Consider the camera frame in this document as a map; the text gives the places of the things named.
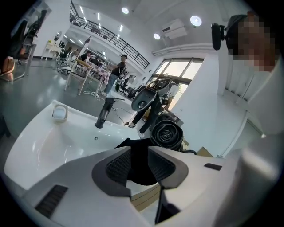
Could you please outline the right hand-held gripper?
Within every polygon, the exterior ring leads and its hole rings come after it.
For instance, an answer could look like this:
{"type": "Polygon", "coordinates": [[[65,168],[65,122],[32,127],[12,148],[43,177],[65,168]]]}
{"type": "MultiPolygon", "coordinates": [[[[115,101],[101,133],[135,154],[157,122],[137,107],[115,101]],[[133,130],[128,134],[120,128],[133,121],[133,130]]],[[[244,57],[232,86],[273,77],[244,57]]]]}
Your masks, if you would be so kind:
{"type": "Polygon", "coordinates": [[[156,98],[157,92],[162,91],[162,96],[168,96],[172,88],[171,79],[157,79],[141,90],[131,103],[132,110],[139,112],[148,107],[156,98]]]}

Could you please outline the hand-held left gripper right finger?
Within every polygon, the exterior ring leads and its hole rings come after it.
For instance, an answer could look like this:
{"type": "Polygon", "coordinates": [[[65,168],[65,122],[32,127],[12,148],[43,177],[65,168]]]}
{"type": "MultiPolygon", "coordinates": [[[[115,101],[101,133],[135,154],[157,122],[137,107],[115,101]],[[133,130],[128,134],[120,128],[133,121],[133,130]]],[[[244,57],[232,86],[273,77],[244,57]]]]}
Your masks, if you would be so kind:
{"type": "Polygon", "coordinates": [[[160,187],[158,227],[238,227],[243,223],[239,151],[225,159],[148,148],[160,187]]]}

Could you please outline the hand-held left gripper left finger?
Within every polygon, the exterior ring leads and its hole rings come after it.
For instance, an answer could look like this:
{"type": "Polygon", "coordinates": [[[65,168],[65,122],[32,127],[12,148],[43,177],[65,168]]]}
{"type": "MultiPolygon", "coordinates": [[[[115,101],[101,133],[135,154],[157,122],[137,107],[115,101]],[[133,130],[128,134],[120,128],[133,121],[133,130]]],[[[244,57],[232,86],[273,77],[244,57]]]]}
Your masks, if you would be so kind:
{"type": "Polygon", "coordinates": [[[72,160],[24,194],[41,227],[147,227],[126,186],[131,148],[72,160]]]}

